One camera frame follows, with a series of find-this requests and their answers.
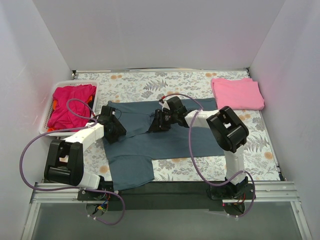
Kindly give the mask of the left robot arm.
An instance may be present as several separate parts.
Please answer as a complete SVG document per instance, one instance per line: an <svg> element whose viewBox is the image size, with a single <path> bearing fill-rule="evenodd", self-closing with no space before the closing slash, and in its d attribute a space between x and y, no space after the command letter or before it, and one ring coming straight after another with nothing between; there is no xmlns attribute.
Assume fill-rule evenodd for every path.
<svg viewBox="0 0 320 240"><path fill-rule="evenodd" d="M88 123L85 129L65 139L53 140L49 146L44 178L54 183L89 189L95 200L103 199L107 193L104 178L85 171L84 152L100 139L114 144L126 135L127 131L115 113L114 107L105 105L95 117L97 124L91 126Z"/></svg>

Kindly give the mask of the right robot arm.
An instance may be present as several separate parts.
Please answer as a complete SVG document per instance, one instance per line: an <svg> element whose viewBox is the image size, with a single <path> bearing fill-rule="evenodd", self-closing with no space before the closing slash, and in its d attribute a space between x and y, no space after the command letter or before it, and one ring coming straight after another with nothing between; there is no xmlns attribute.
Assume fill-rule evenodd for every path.
<svg viewBox="0 0 320 240"><path fill-rule="evenodd" d="M161 109L155 110L149 132L164 132L178 124L188 130L194 127L209 129L218 146L222 148L226 162L226 176L222 183L209 183L212 194L237 199L248 191L248 177L244 167L244 146L249 130L235 112L225 106L220 110L205 111L187 109L177 97L159 100Z"/></svg>

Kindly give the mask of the blue-grey t-shirt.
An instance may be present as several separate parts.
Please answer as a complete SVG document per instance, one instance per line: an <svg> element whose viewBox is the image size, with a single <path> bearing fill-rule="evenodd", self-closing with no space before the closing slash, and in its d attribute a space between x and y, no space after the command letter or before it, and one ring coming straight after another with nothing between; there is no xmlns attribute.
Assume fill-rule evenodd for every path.
<svg viewBox="0 0 320 240"><path fill-rule="evenodd" d="M108 102L120 111L120 123L126 134L117 142L103 140L106 158L115 190L132 189L151 182L154 177L153 160L211 157L224 155L212 132L207 128L193 127L191 140L188 128L171 125L170 130L149 132L158 101Z"/></svg>

